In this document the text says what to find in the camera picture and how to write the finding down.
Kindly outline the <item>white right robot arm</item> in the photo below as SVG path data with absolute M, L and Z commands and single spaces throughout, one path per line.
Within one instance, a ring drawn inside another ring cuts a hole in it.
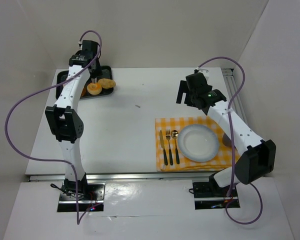
M 253 132 L 233 111 L 227 98 L 208 84 L 203 73 L 196 71 L 180 81 L 176 103 L 181 103 L 182 96 L 187 106 L 203 111 L 219 125 L 239 154 L 235 164 L 209 177 L 212 190 L 230 190 L 238 183 L 248 185 L 273 171 L 275 143 Z

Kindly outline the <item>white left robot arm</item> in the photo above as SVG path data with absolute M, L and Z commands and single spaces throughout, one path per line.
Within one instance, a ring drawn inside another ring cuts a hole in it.
M 59 142 L 63 160 L 70 165 L 65 171 L 64 189 L 86 195 L 89 191 L 86 172 L 83 169 L 80 154 L 80 138 L 84 123 L 77 114 L 79 100 L 86 82 L 96 76 L 99 63 L 97 56 L 100 45 L 92 40 L 83 40 L 80 50 L 69 59 L 68 76 L 62 82 L 62 91 L 53 106 L 45 109 L 45 116 L 52 134 Z

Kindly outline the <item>small oval bread roll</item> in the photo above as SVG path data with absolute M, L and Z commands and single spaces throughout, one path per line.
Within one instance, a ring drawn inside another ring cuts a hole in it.
M 111 89 L 116 86 L 116 82 L 113 79 L 101 78 L 98 80 L 98 83 L 102 86 L 103 89 Z

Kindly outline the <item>round donut bread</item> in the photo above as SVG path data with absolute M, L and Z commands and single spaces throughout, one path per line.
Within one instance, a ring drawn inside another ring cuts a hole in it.
M 99 95 L 102 92 L 103 88 L 102 88 L 102 85 L 100 83 L 91 82 L 87 85 L 86 90 L 90 95 L 96 96 L 96 95 Z

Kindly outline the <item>orange fluted cake bread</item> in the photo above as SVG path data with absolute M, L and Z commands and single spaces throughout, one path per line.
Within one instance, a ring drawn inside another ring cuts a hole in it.
M 62 85 L 61 95 L 63 98 L 73 98 L 75 96 L 82 97 L 86 94 L 86 92 L 86 82 L 79 82 L 78 80 L 73 80 Z

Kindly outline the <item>black baking tray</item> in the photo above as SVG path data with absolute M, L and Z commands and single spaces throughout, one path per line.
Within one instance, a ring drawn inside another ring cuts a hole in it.
M 89 78 L 87 80 L 87 82 L 84 85 L 84 88 L 82 90 L 80 99 L 89 99 L 89 98 L 98 98 L 98 97 L 103 97 L 103 96 L 107 96 L 110 95 L 113 91 L 114 91 L 114 87 L 116 86 L 115 81 L 113 80 L 113 76 L 112 76 L 112 69 L 110 66 L 108 65 L 103 65 L 101 66 L 101 71 L 102 71 L 102 75 L 97 76 L 97 78 Z M 68 77 L 69 71 L 68 70 L 64 70 L 61 71 L 57 74 L 57 80 L 56 83 L 60 84 L 63 83 L 67 77 Z M 102 86 L 102 90 L 99 94 L 91 94 L 90 92 L 88 92 L 88 85 L 91 84 L 92 82 L 96 82 L 101 84 Z M 63 90 L 63 86 L 58 86 L 55 90 L 55 99 L 57 100 L 59 98 L 59 96 L 61 95 L 61 92 Z

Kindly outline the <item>white blue-rimmed plate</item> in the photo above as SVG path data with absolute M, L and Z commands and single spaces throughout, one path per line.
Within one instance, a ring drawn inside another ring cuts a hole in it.
M 207 126 L 191 124 L 178 134 L 178 148 L 191 161 L 205 163 L 212 160 L 219 152 L 217 135 Z

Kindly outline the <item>purple mug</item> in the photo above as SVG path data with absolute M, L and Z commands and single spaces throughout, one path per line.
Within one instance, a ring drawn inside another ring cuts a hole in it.
M 232 140 L 224 133 L 222 137 L 222 143 L 226 147 L 232 146 Z

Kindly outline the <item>yellow checkered cloth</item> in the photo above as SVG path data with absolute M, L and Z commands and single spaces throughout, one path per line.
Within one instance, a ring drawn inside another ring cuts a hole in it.
M 173 157 L 173 165 L 165 165 L 164 154 L 160 144 L 160 130 L 163 137 L 166 136 L 166 129 L 177 130 L 180 132 L 186 126 L 192 124 L 200 124 L 210 128 L 216 135 L 219 141 L 219 151 L 217 155 L 207 162 L 195 162 L 186 158 L 178 148 L 180 164 L 176 163 L 175 141 L 170 140 L 171 151 Z M 217 123 L 208 116 L 196 117 L 177 117 L 177 118 L 157 118 L 155 119 L 155 152 L 156 152 L 156 170 L 159 172 L 175 172 L 175 171 L 219 171 L 228 168 L 232 163 L 232 149 L 224 146 L 223 139 L 224 131 Z

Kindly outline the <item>aluminium rail front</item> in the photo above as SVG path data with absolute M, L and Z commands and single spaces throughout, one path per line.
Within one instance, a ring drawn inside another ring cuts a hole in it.
M 100 181 L 138 181 L 161 179 L 206 179 L 214 172 L 190 171 L 190 172 L 143 172 L 143 173 L 113 173 L 113 174 L 87 174 L 88 182 Z

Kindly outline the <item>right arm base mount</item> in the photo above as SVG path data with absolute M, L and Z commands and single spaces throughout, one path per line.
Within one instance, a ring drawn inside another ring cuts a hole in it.
M 209 182 L 193 182 L 188 191 L 194 197 L 195 210 L 215 210 L 228 208 L 240 208 L 238 192 L 232 190 L 227 196 L 229 187 L 214 188 Z

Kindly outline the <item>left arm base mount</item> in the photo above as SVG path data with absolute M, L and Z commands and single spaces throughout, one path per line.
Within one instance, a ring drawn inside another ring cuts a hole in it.
M 50 186 L 60 191 L 57 212 L 58 213 L 70 213 L 76 212 L 76 197 L 78 197 L 79 212 L 103 212 L 104 211 L 104 197 L 105 187 L 104 183 L 101 184 L 90 184 L 88 185 L 87 193 L 83 194 L 65 190 L 64 185 L 58 187 L 54 183 Z

